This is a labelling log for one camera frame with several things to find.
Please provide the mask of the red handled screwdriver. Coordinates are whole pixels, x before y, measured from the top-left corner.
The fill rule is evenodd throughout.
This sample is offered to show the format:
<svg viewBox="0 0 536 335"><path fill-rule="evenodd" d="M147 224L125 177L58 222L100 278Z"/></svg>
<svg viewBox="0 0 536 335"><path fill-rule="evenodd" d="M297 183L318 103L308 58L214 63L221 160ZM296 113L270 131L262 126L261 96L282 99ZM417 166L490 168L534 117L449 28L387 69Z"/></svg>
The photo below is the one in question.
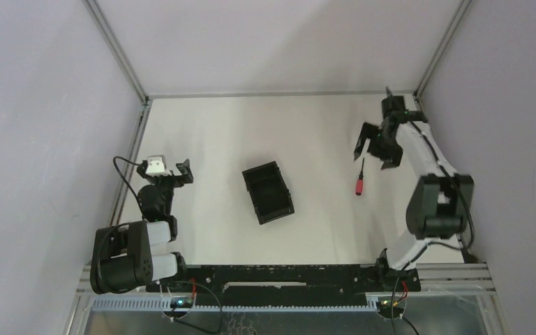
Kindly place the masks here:
<svg viewBox="0 0 536 335"><path fill-rule="evenodd" d="M357 183L355 185L355 195L360 196L362 195L364 191L364 161L365 159L362 159L361 169L359 171L359 175L357 178Z"/></svg>

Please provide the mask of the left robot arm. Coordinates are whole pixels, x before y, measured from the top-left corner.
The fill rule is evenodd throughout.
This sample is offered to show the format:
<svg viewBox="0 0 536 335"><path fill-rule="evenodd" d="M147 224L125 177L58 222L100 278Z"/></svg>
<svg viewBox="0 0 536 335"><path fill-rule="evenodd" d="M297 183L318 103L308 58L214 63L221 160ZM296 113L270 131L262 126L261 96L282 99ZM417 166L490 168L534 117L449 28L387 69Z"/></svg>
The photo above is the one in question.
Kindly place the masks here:
<svg viewBox="0 0 536 335"><path fill-rule="evenodd" d="M96 231L89 281L97 295L123 294L157 281L180 291L191 279L181 253L154 251L177 238L172 203L176 189L194 182L190 161L170 168L163 155L149 156L136 171L147 181L132 192L141 219Z"/></svg>

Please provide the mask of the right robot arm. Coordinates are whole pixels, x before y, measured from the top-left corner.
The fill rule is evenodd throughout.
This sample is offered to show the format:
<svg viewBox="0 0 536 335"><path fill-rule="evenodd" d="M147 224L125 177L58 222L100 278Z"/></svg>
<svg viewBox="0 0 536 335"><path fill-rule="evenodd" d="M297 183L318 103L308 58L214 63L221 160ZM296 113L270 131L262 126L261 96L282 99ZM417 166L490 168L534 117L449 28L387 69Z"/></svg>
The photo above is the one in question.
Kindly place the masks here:
<svg viewBox="0 0 536 335"><path fill-rule="evenodd" d="M416 267L432 246L467 251L475 228L470 211L475 183L458 172L436 144L429 121L421 110L409 110L402 96L388 91L381 101L382 121L362 124L353 151L354 159L367 153L382 162L381 168L411 164L417 181L405 210L406 229L378 259L375 280L383 290L394 290L403 272Z"/></svg>

